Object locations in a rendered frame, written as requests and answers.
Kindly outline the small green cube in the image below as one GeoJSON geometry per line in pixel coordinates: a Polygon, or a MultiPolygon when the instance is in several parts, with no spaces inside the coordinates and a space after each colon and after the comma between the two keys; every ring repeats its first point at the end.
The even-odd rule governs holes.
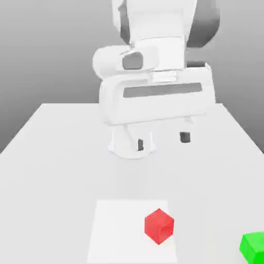
{"type": "Polygon", "coordinates": [[[264,264],[264,232],[243,234],[239,250],[248,264],[264,264]]]}

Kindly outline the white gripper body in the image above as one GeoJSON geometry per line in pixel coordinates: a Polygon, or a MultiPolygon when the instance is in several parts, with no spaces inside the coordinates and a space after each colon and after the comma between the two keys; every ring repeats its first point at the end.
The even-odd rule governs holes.
{"type": "Polygon", "coordinates": [[[181,71],[142,72],[116,75],[101,82],[99,105],[108,125],[150,122],[181,117],[199,116],[216,102],[212,70],[187,67],[181,71]],[[124,89],[142,91],[154,87],[181,87],[178,94],[149,95],[124,98],[124,89]]]}

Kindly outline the small red cube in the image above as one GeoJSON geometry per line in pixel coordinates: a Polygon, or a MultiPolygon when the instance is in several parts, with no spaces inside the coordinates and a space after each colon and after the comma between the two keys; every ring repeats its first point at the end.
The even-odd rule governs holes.
{"type": "Polygon", "coordinates": [[[174,233],[174,219],[158,208],[144,219],[144,233],[160,245],[174,233]]]}

